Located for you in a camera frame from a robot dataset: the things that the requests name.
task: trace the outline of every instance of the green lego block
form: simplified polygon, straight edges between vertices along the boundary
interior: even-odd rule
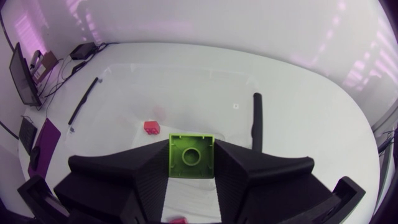
[[[214,136],[170,134],[169,177],[214,178]]]

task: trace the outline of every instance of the white tabletop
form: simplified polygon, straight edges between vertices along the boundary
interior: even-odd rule
[[[64,76],[68,75],[72,66],[76,64],[70,63]],[[184,98],[181,94],[173,95],[167,92],[170,94],[168,97],[175,96],[176,101],[189,104],[187,114],[190,115],[181,112],[179,116],[190,118],[194,115],[195,119],[199,119],[197,122],[192,121],[193,119],[187,121],[186,126],[185,122],[179,122],[171,115],[174,111],[184,110],[183,108],[170,105],[169,102],[168,108],[167,104],[163,103],[163,100],[169,100],[168,98],[152,102],[153,95],[150,93],[150,83],[153,81],[154,86],[161,86],[159,93],[168,91],[162,87],[176,83],[187,95],[191,94],[187,91],[190,88],[190,84],[187,83],[189,80],[184,80],[182,76],[184,71],[201,78],[204,77],[203,74],[209,73],[207,75],[211,79],[210,84],[200,78],[191,83],[192,95],[198,93],[202,98],[198,100],[197,106],[194,103],[190,104],[189,97]],[[67,122],[95,77],[103,78],[104,82],[95,87],[79,112],[73,124],[76,133],[68,134]],[[204,88],[208,89],[208,95],[196,89],[202,81]],[[219,93],[216,92],[216,86],[222,86]],[[126,150],[127,147],[167,139],[170,132],[176,131],[215,134],[216,138],[251,147],[251,100],[255,91],[262,94],[263,153],[280,157],[313,158],[315,167],[312,173],[330,190],[334,189],[343,176],[350,177],[366,191],[366,194],[345,223],[368,223],[373,214],[379,188],[379,159],[369,123],[354,100],[338,85],[306,69],[258,55],[215,47],[160,43],[118,44],[111,45],[98,54],[57,92],[49,108],[48,118],[62,135],[45,180],[53,189],[70,172],[67,160],[72,155],[111,154]],[[131,94],[133,100],[126,103],[126,94]],[[221,98],[226,98],[225,107],[223,101],[219,100]],[[101,107],[102,101],[112,106]],[[45,121],[47,105],[48,102],[41,111],[33,107],[25,112],[39,130]],[[146,105],[151,105],[152,108],[148,106],[149,115],[140,114],[136,109],[132,109],[132,113],[135,113],[133,119],[125,116],[130,109],[126,105],[138,105],[144,108],[143,113]],[[203,105],[217,107],[224,116],[212,117],[210,114],[204,114],[204,118],[201,119],[200,114],[205,111],[201,110]],[[114,117],[115,120],[104,119],[107,115],[115,113],[120,113]],[[141,118],[160,119],[161,135],[146,136],[140,128]],[[112,130],[109,125],[117,125],[117,128]],[[126,138],[123,134],[132,130],[132,127],[135,129],[132,134],[134,140],[119,141]],[[78,131],[90,133],[90,141],[83,139]],[[90,139],[95,136],[96,142]],[[117,147],[101,146],[103,136],[107,136],[107,142],[117,144]],[[29,156],[21,143],[19,158],[25,178],[29,179]],[[169,186],[176,186],[180,182],[181,180],[169,181]],[[190,184],[191,187],[199,186],[202,190],[211,192],[207,196],[216,197],[214,183],[205,183],[206,186],[203,186],[203,183],[193,180]],[[178,213],[172,206],[178,199],[168,199],[178,192],[173,193],[169,188],[167,191],[162,220],[167,220],[165,214]],[[200,214],[186,216],[189,222],[210,222],[219,218],[219,211],[207,218],[201,217]]]

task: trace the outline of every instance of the purple folder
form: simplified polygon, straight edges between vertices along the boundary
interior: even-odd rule
[[[61,132],[54,126],[53,123],[47,118],[43,124],[39,136],[37,137],[35,146],[40,146],[39,161],[37,169],[34,171],[29,164],[27,172],[30,177],[39,175],[45,179],[47,170],[49,169],[52,154],[60,139]]]

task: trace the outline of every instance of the red block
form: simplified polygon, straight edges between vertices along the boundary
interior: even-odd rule
[[[173,220],[173,221],[170,222],[170,224],[179,224],[179,223],[187,224],[188,222],[187,222],[186,218],[179,218],[177,220]]]
[[[159,134],[160,126],[156,121],[145,121],[144,129],[148,134]]]

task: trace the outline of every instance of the computer monitor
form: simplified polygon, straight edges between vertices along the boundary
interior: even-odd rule
[[[11,58],[10,72],[23,104],[41,106],[42,103],[39,96],[37,96],[36,86],[27,66],[26,59],[22,56],[21,45],[19,43],[15,46],[14,54]]]

